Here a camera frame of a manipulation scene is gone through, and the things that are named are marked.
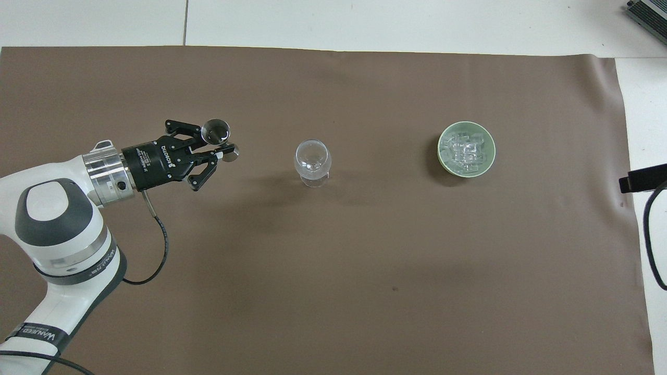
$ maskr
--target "bowl of ice cubes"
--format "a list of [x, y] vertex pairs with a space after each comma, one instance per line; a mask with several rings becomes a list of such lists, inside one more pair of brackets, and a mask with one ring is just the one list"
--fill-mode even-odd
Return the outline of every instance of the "bowl of ice cubes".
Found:
[[480, 124], [459, 121], [445, 129], [438, 140], [438, 159], [451, 174], [477, 177], [491, 168], [496, 144]]

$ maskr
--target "green bowl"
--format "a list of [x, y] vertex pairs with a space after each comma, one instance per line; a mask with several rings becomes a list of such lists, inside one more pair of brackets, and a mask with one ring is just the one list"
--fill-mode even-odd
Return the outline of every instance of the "green bowl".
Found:
[[[442, 140], [447, 139], [451, 134], [456, 133], [469, 133], [470, 135], [480, 133], [484, 136], [482, 150], [486, 153], [486, 160], [480, 165], [480, 170], [477, 172], [456, 173], [453, 169], [453, 166], [450, 167], [448, 165], [449, 163], [445, 163], [445, 161], [442, 159], [442, 156], [440, 155], [440, 144], [442, 143]], [[494, 160], [496, 159], [496, 143], [494, 142], [494, 138], [491, 136], [491, 134], [480, 124], [471, 121], [459, 121], [447, 126], [447, 129], [442, 132], [440, 138], [438, 139], [438, 148], [436, 153], [438, 154], [438, 160], [440, 160], [440, 164], [442, 164], [442, 166], [451, 174], [465, 178], [477, 177], [486, 173], [486, 171], [491, 168], [491, 165], [493, 165]]]

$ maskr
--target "white table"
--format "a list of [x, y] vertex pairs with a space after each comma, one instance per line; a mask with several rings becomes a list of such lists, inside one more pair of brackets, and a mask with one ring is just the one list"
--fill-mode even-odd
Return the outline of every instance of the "white table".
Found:
[[[667, 163], [667, 46], [623, 8], [621, 0], [4, 0], [0, 46], [236, 45], [615, 57], [630, 165], [637, 169]], [[648, 193], [634, 195], [638, 220], [646, 199]], [[659, 198], [653, 212], [656, 261], [667, 278], [667, 198]], [[643, 240], [640, 246], [656, 374], [667, 375], [667, 292], [653, 280]]]

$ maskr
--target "robotic arm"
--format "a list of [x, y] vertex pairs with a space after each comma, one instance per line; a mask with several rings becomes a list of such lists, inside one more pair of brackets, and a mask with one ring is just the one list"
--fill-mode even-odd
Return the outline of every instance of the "robotic arm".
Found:
[[[146, 189], [171, 181], [187, 180], [197, 191], [220, 159], [238, 156], [222, 120], [202, 127], [167, 120], [165, 128], [166, 135], [121, 153], [101, 141], [72, 160], [0, 179], [0, 234], [19, 244], [47, 282], [44, 300], [0, 344], [0, 352], [23, 355], [0, 355], [0, 375], [46, 373], [53, 362], [28, 355], [59, 357], [94, 307], [123, 280], [127, 262], [99, 208], [131, 198], [134, 191], [146, 198]], [[207, 145], [215, 148], [195, 152]], [[198, 165], [204, 170], [191, 175]]]

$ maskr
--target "brown tablecloth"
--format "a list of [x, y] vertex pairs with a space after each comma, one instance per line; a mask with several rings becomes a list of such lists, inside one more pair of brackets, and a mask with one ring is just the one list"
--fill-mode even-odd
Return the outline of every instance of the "brown tablecloth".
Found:
[[[651, 374], [612, 59], [222, 47], [3, 48], [0, 175], [222, 118], [240, 158], [151, 190], [171, 255], [122, 284], [63, 357], [99, 374]], [[492, 169], [449, 175], [461, 120]], [[305, 187], [297, 144], [331, 179]], [[134, 280], [162, 237], [104, 210]], [[0, 241], [0, 331], [45, 283]], [[64, 374], [54, 368], [54, 374]]]

